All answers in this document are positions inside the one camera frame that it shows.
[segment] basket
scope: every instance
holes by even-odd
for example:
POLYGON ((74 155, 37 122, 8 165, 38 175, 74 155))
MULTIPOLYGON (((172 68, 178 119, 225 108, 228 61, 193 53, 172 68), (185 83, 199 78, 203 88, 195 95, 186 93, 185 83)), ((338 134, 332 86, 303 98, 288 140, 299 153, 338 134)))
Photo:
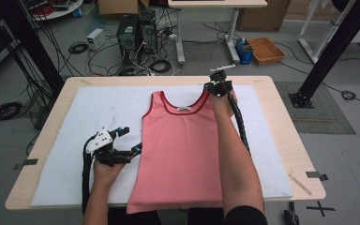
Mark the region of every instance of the basket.
POLYGON ((247 42, 252 47, 259 66, 277 63, 285 57, 285 53, 268 37, 251 38, 247 42))

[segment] gray carpet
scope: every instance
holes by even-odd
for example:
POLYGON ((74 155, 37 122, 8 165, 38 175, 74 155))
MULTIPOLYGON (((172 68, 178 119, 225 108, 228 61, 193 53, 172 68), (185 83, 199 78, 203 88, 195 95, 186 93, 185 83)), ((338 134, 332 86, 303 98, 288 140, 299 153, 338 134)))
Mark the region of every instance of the gray carpet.
POLYGON ((296 93, 301 82, 276 82, 277 90, 299 133, 355 134, 341 109, 321 85, 311 99, 313 109, 294 108, 288 93, 296 93))

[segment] red trim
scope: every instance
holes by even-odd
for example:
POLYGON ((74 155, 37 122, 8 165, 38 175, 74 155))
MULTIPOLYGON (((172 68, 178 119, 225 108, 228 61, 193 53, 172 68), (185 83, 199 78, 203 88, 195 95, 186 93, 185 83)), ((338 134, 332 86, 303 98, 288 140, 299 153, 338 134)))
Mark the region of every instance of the red trim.
POLYGON ((142 119, 144 119, 144 117, 147 116, 153 109, 153 102, 154 102, 153 100, 154 100, 154 93, 151 94, 150 109, 148 109, 148 111, 145 113, 145 115, 142 117, 142 119))
POLYGON ((207 91, 203 90, 202 93, 201 93, 201 95, 200 95, 200 97, 198 98, 198 100, 195 101, 192 105, 189 105, 189 107, 193 107, 193 106, 197 105, 197 104, 202 100, 203 103, 201 104, 200 108, 198 108, 198 109, 197 109, 196 111, 194 111, 194 112, 175 113, 175 112, 170 112, 170 111, 169 111, 167 104, 168 104, 170 107, 174 108, 174 109, 177 109, 178 107, 172 105, 171 102, 169 102, 169 100, 166 99, 165 93, 164 93, 163 91, 160 91, 159 95, 160 95, 160 98, 161 98, 161 100, 162 100, 163 107, 165 108, 165 111, 166 111, 167 113, 173 114, 173 115, 191 115, 191 114, 195 114, 195 113, 199 112, 201 108, 203 108, 204 104, 206 103, 206 100, 209 98, 209 95, 208 95, 207 91))

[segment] desktop computer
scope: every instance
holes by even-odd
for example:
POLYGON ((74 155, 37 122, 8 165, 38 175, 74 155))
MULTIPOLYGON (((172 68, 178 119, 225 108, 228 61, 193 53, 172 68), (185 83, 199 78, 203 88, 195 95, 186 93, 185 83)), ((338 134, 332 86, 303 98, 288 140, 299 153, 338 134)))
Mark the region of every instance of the desktop computer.
POLYGON ((140 64, 143 55, 142 35, 137 14, 125 14, 119 23, 116 32, 119 49, 122 55, 122 64, 131 66, 140 64))
POLYGON ((142 29, 143 52, 145 54, 156 54, 158 50, 156 12, 145 10, 140 17, 142 29))

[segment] hand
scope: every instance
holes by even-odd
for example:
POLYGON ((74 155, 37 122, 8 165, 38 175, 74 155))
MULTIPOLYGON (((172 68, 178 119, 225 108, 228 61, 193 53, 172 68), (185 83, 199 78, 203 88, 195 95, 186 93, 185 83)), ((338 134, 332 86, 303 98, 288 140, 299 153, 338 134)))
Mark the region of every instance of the hand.
MULTIPOLYGON (((235 102, 238 102, 236 99, 235 92, 232 90, 230 93, 232 94, 235 102)), ((212 94, 209 94, 209 97, 212 101, 212 108, 216 118, 220 116, 226 116, 226 117, 233 116, 233 109, 230 106, 230 102, 228 100, 227 95, 222 97, 217 97, 212 94)))
POLYGON ((93 165, 95 180, 93 182, 93 188, 102 188, 103 190, 110 190, 113 182, 118 177, 121 170, 125 167, 125 164, 118 164, 113 167, 101 164, 95 159, 93 165))

